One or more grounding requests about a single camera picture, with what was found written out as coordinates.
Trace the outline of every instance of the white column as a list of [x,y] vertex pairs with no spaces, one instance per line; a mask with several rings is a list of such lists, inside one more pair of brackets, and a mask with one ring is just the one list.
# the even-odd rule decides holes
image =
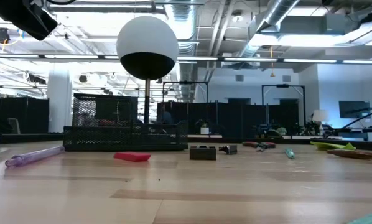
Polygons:
[[72,76],[65,63],[55,63],[49,70],[49,132],[63,132],[72,125]]

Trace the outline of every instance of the wire mesh cage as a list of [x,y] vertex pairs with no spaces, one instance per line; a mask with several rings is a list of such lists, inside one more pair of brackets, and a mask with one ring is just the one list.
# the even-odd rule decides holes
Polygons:
[[184,126],[168,124],[68,126],[63,145],[66,151],[176,151],[188,148],[184,132]]
[[129,126],[131,102],[116,96],[74,94],[73,126]]
[[64,127],[66,151],[176,151],[187,149],[187,122],[132,121],[131,101],[74,94],[73,126]]

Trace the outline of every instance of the black cubicle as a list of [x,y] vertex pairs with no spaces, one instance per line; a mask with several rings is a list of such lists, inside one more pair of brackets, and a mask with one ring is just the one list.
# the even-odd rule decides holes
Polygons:
[[0,119],[16,118],[21,134],[48,133],[49,100],[30,97],[0,98]]

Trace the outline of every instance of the wall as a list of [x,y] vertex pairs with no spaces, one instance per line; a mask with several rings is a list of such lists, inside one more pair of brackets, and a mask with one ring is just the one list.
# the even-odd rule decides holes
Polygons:
[[[205,69],[198,69],[198,76],[203,80]],[[212,79],[208,87],[208,100],[218,100],[222,103],[227,103],[228,98],[250,98],[251,104],[262,104],[262,85],[282,84],[282,76],[290,75],[290,85],[298,85],[298,74],[291,69],[277,69],[274,71],[275,77],[270,77],[271,70],[232,70],[218,68],[214,71]],[[236,82],[235,75],[244,75],[243,82]],[[298,98],[299,94],[293,89],[277,89],[271,88],[265,95],[265,104],[279,104],[279,99],[283,98]],[[201,88],[197,88],[195,93],[195,103],[205,101],[205,93]]]
[[[312,113],[319,109],[319,80],[317,65],[312,65],[299,73],[299,84],[305,86],[306,121],[311,120]],[[303,114],[303,104],[299,104],[299,114]],[[299,116],[299,123],[303,123],[303,116]]]
[[[325,109],[329,115],[327,123],[334,128],[354,120],[340,117],[339,101],[369,101],[372,107],[372,65],[313,65],[299,73],[299,82],[306,86],[307,115],[315,109]],[[372,126],[372,117],[352,125],[368,126]]]
[[[369,101],[363,95],[363,74],[359,65],[318,65],[320,109],[328,111],[328,124],[340,128],[353,118],[341,118],[339,101]],[[359,123],[352,125],[361,128]]]

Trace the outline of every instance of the person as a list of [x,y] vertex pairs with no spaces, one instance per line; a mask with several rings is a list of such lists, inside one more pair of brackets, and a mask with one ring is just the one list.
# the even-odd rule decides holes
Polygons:
[[165,109],[165,105],[163,107],[163,114],[162,114],[162,123],[163,124],[172,124],[172,115],[170,112],[168,112],[166,109]]

